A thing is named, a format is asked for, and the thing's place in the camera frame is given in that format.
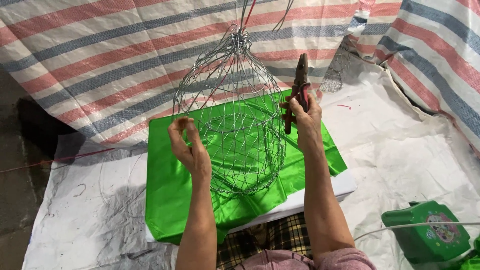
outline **plaid fabric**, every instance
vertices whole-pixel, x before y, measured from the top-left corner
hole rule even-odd
[[[232,269],[264,249],[291,250],[312,259],[303,212],[230,233],[217,247],[218,269]]]

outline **left hand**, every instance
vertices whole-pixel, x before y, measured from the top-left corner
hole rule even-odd
[[[187,139],[192,143],[188,147],[183,140],[183,130],[187,130]],[[198,129],[193,118],[187,116],[175,119],[168,126],[168,135],[172,144],[173,154],[180,160],[192,175],[192,184],[208,182],[212,178],[212,162],[205,146],[200,140]]]

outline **green cloth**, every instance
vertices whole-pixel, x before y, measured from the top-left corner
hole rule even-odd
[[[284,94],[289,95],[290,90],[285,91]],[[273,106],[277,106],[280,99],[280,95],[275,95],[274,101],[264,98],[263,105],[253,108],[252,114],[273,111]],[[251,105],[259,104],[257,100],[252,99],[247,99],[245,102],[250,101]],[[202,110],[191,111],[189,117],[200,119],[203,117]],[[215,111],[211,110],[210,117],[215,116]],[[171,120],[172,117],[168,116],[153,119],[149,123],[145,222],[156,240],[179,244],[187,222],[192,182],[188,171],[171,152],[167,133]],[[296,126],[292,125],[290,135],[285,135],[283,128],[278,134],[286,141],[286,155],[283,158],[284,164],[279,176],[269,188],[262,189],[254,195],[235,197],[212,191],[219,243],[223,242],[229,230],[249,223],[283,203],[288,195],[305,188],[303,154],[297,146]],[[323,124],[322,136],[330,174],[335,176],[346,170],[347,166]]]

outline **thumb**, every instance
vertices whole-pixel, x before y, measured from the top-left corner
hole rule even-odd
[[[299,102],[297,101],[296,98],[290,99],[289,103],[290,103],[290,109],[292,110],[292,112],[293,112],[296,116],[299,116],[299,115],[305,113],[305,112],[303,111],[302,106],[299,104]]]
[[[187,138],[192,143],[193,149],[198,149],[198,147],[203,146],[200,135],[198,134],[198,129],[193,123],[192,118],[189,118],[187,122]]]

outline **green plastic stool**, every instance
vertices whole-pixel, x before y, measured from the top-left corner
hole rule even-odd
[[[409,204],[409,208],[383,213],[385,226],[458,221],[447,206],[436,201]],[[405,258],[412,264],[448,261],[470,249],[470,235],[461,225],[417,226],[392,231]]]

